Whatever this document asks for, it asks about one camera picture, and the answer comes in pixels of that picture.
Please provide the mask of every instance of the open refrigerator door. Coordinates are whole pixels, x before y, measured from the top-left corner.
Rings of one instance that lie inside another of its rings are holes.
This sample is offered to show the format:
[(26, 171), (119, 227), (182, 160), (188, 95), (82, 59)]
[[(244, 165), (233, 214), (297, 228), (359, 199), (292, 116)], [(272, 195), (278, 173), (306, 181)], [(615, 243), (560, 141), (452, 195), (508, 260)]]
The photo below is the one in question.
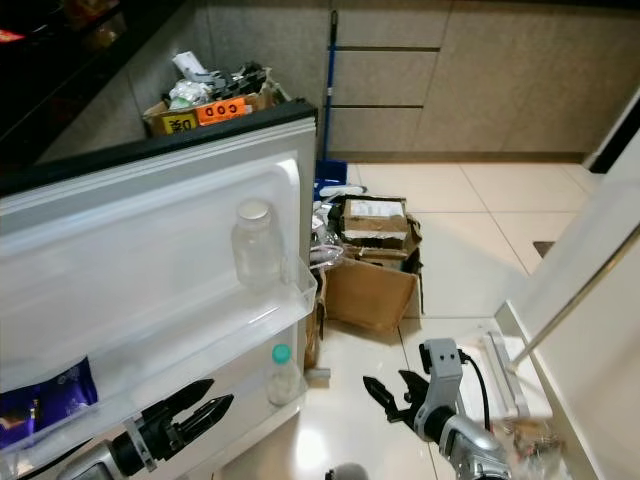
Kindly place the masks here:
[[(306, 118), (2, 199), (1, 391), (88, 358), (97, 401), (5, 446), (0, 478), (121, 432), (202, 378), (215, 379), (204, 400), (234, 402), (198, 439), (204, 448), (159, 463), (155, 478), (219, 468), (301, 408), (303, 389), (289, 405), (269, 403), (265, 365), (277, 343), (300, 358), (297, 322), (313, 307), (316, 282), (299, 252), (314, 139)], [(261, 291), (240, 284), (233, 260), (235, 211), (249, 198), (270, 205), (286, 252), (281, 280)]]

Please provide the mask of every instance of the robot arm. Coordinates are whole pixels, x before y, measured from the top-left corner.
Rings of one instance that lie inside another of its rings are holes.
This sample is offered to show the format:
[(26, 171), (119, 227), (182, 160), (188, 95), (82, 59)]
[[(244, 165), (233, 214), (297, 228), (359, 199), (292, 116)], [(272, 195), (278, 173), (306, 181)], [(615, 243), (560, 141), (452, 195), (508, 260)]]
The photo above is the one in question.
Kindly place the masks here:
[(424, 441), (436, 442), (440, 454), (460, 480), (509, 480), (506, 453), (488, 431), (465, 415), (456, 413), (462, 379), (458, 349), (452, 339), (427, 340), (420, 357), (431, 383), (420, 375), (401, 370), (408, 387), (406, 410), (398, 410), (393, 395), (373, 377), (364, 377), (369, 394), (385, 409), (389, 422), (404, 422)]
[(182, 423), (173, 417), (205, 395), (213, 380), (199, 380), (142, 412), (127, 431), (113, 441), (103, 440), (77, 456), (57, 480), (126, 480), (136, 472), (155, 468), (155, 460), (169, 460), (210, 427), (218, 423), (233, 402), (225, 395), (205, 402)]

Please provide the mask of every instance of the bottle cap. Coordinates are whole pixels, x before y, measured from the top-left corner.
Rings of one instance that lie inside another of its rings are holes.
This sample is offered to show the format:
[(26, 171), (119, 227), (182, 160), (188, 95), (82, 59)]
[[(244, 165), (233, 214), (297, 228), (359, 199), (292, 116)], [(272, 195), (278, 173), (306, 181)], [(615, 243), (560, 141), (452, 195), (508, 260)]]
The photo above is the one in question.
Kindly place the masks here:
[(291, 349), (289, 345), (285, 345), (284, 343), (280, 343), (273, 347), (273, 352), (271, 352), (271, 357), (273, 361), (278, 365), (285, 364), (291, 358)]
[(244, 227), (263, 227), (271, 221), (269, 204), (262, 200), (251, 199), (242, 202), (236, 210), (238, 224)]

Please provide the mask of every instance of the blue pole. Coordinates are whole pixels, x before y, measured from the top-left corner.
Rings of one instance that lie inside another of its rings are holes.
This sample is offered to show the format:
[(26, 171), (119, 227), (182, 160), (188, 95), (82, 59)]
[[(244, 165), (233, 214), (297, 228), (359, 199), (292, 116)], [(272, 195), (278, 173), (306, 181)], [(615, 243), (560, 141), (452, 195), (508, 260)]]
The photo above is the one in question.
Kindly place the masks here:
[(322, 161), (329, 160), (329, 126), (331, 123), (331, 100), (333, 96), (333, 70), (336, 59), (336, 40), (338, 36), (338, 12), (331, 12), (331, 37), (329, 43), (329, 73), (327, 76), (327, 97), (324, 103), (324, 131), (322, 135)]

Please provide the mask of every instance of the floor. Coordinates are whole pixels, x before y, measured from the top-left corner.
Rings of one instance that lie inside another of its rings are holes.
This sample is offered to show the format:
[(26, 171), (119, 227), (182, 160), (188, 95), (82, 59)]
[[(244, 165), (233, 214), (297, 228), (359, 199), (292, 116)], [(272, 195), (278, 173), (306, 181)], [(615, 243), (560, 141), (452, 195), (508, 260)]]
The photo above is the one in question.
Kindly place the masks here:
[(399, 399), (397, 371), (420, 370), (420, 342), (496, 326), (496, 309), (541, 261), (533, 241), (557, 240), (601, 176), (580, 165), (358, 164), (349, 179), (373, 194), (405, 196), (420, 221), (425, 314), (387, 337), (330, 323), (319, 365), (331, 368), (330, 387), (310, 389), (297, 418), (229, 464), (224, 480), (320, 480), (345, 462), (360, 463), (372, 480), (453, 480), (435, 445), (386, 422), (362, 375)]

